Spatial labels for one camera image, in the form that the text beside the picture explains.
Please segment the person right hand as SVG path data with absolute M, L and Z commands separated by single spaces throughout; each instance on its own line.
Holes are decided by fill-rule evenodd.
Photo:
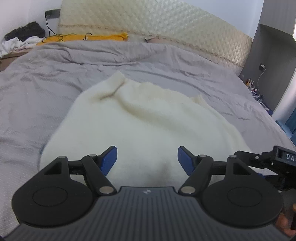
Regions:
M 286 218 L 285 214 L 283 212 L 280 213 L 275 226 L 277 229 L 285 233 L 289 237 L 295 236 L 295 230 L 289 228 L 289 220 Z

